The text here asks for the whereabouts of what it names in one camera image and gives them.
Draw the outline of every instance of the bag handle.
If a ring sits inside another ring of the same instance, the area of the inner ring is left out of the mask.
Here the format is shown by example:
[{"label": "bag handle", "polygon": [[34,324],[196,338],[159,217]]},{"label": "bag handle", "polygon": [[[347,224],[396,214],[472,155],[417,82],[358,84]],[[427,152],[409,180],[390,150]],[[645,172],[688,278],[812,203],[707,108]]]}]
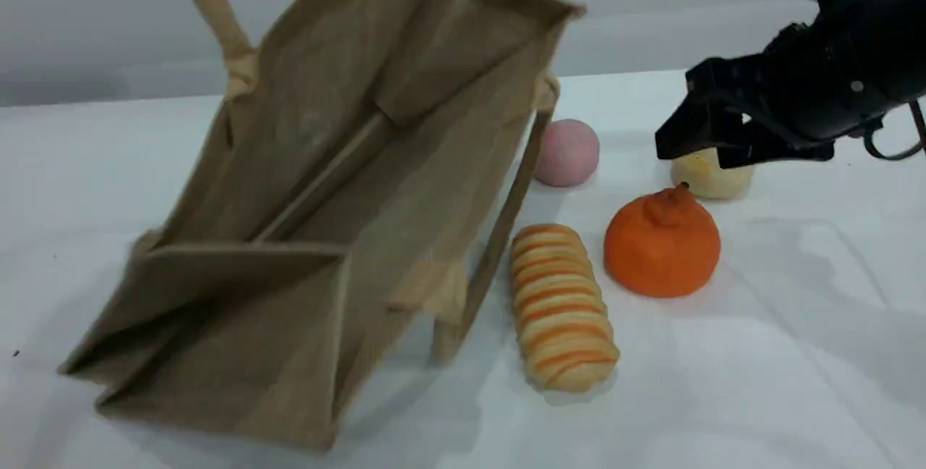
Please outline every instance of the bag handle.
[{"label": "bag handle", "polygon": [[533,127],[530,128],[527,148],[524,150],[522,162],[518,166],[518,172],[509,189],[509,195],[505,199],[505,204],[502,205],[502,211],[496,219],[495,226],[492,227],[492,234],[489,234],[489,241],[483,255],[479,259],[479,264],[476,265],[476,271],[470,277],[470,284],[467,285],[466,305],[463,307],[460,324],[446,323],[440,318],[434,320],[434,336],[430,354],[438,363],[446,363],[456,355],[463,339],[469,334],[473,321],[476,320],[476,313],[479,307],[483,306],[485,295],[496,277],[499,262],[502,261],[502,256],[505,255],[505,250],[509,245],[515,219],[518,219],[518,213],[530,189],[537,159],[540,158],[543,133],[546,132],[546,127],[553,118],[553,110],[556,110],[556,101],[559,100],[559,91],[559,80],[549,71],[539,76],[532,105],[537,114],[533,120]]},{"label": "bag handle", "polygon": [[222,49],[228,71],[227,99],[251,93],[258,84],[258,55],[238,23],[229,0],[192,0]]}]

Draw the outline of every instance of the striped bread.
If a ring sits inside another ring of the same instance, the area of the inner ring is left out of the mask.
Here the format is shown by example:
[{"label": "striped bread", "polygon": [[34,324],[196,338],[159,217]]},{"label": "striped bread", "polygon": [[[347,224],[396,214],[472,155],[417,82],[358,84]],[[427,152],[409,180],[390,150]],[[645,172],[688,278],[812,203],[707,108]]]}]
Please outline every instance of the striped bread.
[{"label": "striped bread", "polygon": [[621,351],[579,235],[557,224],[522,229],[511,244],[511,275],[528,376],[573,392],[608,378]]}]

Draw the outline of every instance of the play food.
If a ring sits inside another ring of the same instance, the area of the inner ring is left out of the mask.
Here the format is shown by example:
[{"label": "play food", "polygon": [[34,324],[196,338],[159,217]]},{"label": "play food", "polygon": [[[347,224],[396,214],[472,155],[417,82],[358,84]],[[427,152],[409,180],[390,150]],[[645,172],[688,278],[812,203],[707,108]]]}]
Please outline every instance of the play food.
[{"label": "play food", "polygon": [[537,386],[585,392],[621,353],[579,235],[563,225],[522,229],[511,246],[518,344]]},{"label": "play food", "polygon": [[553,187],[585,183],[598,168],[600,145],[595,130],[578,119],[553,122],[543,133],[535,178]]},{"label": "play food", "polygon": [[623,206],[605,234],[605,268],[648,297],[681,297],[704,287],[721,258],[714,218],[684,185]]},{"label": "play food", "polygon": [[680,159],[672,160],[672,185],[688,183],[688,190],[698,198],[740,198],[752,181],[753,166],[738,169],[721,169],[717,162],[717,149],[705,149]]}]

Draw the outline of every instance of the table surface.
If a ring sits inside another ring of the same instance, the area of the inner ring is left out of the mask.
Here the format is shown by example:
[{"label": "table surface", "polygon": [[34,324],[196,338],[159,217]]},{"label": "table surface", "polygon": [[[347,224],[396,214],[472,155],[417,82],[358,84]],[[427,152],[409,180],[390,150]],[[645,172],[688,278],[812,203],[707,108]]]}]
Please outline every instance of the table surface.
[{"label": "table surface", "polygon": [[[558,117],[598,131],[596,175],[532,186],[519,226],[589,245],[621,362],[583,396],[525,381],[505,272],[453,366],[427,366],[421,320],[368,381],[327,456],[93,412],[100,387],[55,367],[160,224],[218,97],[0,109],[0,466],[4,469],[530,467],[913,469],[926,460],[926,162],[837,145],[828,164],[761,166],[745,199],[708,203],[711,283],[635,297],[601,271],[611,216],[668,184],[653,132],[678,71],[568,77]],[[886,150],[915,138],[892,113]]]}]

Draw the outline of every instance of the jute bag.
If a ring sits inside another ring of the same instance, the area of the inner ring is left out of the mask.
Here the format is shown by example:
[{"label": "jute bag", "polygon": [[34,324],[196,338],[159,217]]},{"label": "jute bag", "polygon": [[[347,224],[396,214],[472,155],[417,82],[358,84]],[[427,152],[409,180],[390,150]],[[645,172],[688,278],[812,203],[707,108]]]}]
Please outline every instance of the jute bag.
[{"label": "jute bag", "polygon": [[[174,211],[61,368],[107,416],[307,448],[420,311],[449,360],[526,194],[581,9],[559,0],[296,0],[252,49],[193,0],[226,97]],[[464,258],[535,122],[482,258]]]}]

